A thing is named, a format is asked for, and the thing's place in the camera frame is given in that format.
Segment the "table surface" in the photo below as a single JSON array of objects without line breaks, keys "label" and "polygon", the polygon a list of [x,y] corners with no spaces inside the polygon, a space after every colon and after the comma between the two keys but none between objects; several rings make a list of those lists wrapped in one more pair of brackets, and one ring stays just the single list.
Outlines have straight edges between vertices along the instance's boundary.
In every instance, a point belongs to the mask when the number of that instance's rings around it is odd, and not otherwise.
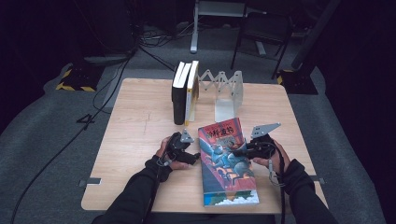
[{"label": "table surface", "polygon": [[[160,147],[161,141],[184,126],[173,122],[169,79],[125,78],[107,124],[102,145],[92,168],[91,177],[100,177],[100,185],[88,185],[82,202],[86,210],[107,210],[122,192],[129,178],[144,168]],[[198,128],[214,123],[215,89],[200,88],[195,121],[187,130],[195,139],[187,151],[199,152]],[[280,85],[244,83],[244,100],[239,107],[242,131],[249,141],[256,125],[280,122],[281,126],[270,135],[305,166],[309,175],[315,175],[288,95]],[[161,183],[152,211],[192,213],[281,213],[279,187],[268,179],[268,170],[253,162],[260,203],[229,207],[203,207],[203,187],[200,161],[188,170],[174,171]],[[325,202],[319,182],[315,182],[317,195]],[[286,200],[290,211],[289,199]]]}]

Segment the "chair leg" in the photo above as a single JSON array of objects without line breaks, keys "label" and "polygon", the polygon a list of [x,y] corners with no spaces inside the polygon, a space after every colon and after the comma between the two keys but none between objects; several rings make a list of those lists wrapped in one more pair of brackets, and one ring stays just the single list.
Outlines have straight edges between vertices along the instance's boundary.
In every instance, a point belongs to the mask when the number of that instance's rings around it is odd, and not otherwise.
[{"label": "chair leg", "polygon": [[277,69],[279,68],[280,62],[282,61],[283,54],[285,54],[285,51],[286,51],[286,47],[287,47],[287,46],[288,46],[288,43],[286,43],[286,44],[283,46],[282,52],[280,53],[279,59],[277,60],[276,67],[275,67],[274,73],[273,73],[272,76],[271,76],[271,79],[274,79],[274,77],[275,77],[275,75],[276,75]]},{"label": "chair leg", "polygon": [[233,50],[233,60],[231,61],[231,69],[233,69],[233,63],[235,62],[236,52],[238,51],[239,46],[241,46],[241,33],[238,34],[236,39],[235,49]]},{"label": "chair leg", "polygon": [[280,49],[282,48],[282,46],[279,46],[278,48],[277,48],[277,51],[276,51],[276,53],[274,54],[274,56],[276,57],[277,56],[277,54],[280,52]]}]

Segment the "black book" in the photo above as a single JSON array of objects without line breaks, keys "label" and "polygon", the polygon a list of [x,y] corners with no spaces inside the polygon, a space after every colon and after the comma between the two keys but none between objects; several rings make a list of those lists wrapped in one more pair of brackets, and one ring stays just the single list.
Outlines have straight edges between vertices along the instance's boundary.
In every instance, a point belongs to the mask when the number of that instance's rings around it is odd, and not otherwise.
[{"label": "black book", "polygon": [[174,123],[177,125],[184,124],[186,118],[187,80],[190,68],[191,63],[180,62],[172,83]]}]

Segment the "book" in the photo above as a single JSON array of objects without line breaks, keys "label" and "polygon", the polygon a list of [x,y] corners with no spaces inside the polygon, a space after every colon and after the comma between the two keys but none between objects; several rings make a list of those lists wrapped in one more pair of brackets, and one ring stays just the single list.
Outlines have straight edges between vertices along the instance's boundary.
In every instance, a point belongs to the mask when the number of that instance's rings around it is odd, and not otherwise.
[{"label": "book", "polygon": [[190,121],[195,120],[195,103],[199,97],[198,65],[198,61],[192,61],[187,81],[185,126],[188,126]]},{"label": "book", "polygon": [[187,78],[189,76],[190,67],[191,63],[180,62],[172,82],[171,98],[173,103],[174,123],[177,125],[184,124],[185,120]]},{"label": "book", "polygon": [[250,160],[235,157],[246,148],[239,118],[198,129],[201,150],[204,206],[257,204],[256,179]]}]

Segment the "yellow black hazard tape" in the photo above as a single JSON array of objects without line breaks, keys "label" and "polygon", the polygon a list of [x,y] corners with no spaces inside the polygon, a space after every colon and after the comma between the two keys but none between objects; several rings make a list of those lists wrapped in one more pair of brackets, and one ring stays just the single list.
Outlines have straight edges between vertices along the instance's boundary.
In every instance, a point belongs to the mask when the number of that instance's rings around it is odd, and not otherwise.
[{"label": "yellow black hazard tape", "polygon": [[285,74],[285,73],[293,73],[293,71],[292,70],[281,70],[281,71],[277,71],[276,72],[276,81],[277,81],[277,84],[278,85],[281,85],[281,86],[283,86],[283,78],[282,78],[282,74]]},{"label": "yellow black hazard tape", "polygon": [[56,90],[96,91],[96,86],[103,73],[103,69],[102,67],[95,67],[80,71],[74,70],[73,66],[70,66],[56,86]]}]

